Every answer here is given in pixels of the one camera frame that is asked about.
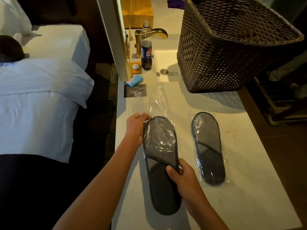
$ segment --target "person's left hand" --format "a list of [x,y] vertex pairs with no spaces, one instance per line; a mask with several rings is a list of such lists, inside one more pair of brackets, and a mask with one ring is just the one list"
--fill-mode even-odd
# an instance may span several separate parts
[[137,147],[140,147],[142,144],[144,128],[143,122],[149,119],[151,119],[151,116],[147,113],[135,113],[127,119],[127,130],[125,137],[135,142]]

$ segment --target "blue sponge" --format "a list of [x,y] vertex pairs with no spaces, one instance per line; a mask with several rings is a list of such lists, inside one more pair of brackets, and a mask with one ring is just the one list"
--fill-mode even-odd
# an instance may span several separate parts
[[133,77],[129,81],[127,81],[126,84],[128,86],[130,86],[131,88],[133,88],[136,85],[140,84],[143,80],[144,80],[144,78],[137,74],[137,75],[135,75],[135,77]]

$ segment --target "purple cloth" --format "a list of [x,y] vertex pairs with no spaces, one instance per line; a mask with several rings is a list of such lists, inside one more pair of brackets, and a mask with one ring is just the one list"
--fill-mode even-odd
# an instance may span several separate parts
[[167,0],[168,8],[174,9],[185,9],[185,2],[184,0]]

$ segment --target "bottle label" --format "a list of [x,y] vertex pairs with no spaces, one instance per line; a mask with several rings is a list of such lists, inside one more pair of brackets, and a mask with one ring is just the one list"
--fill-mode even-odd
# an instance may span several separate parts
[[142,47],[141,46],[141,55],[143,59],[151,58],[151,47]]

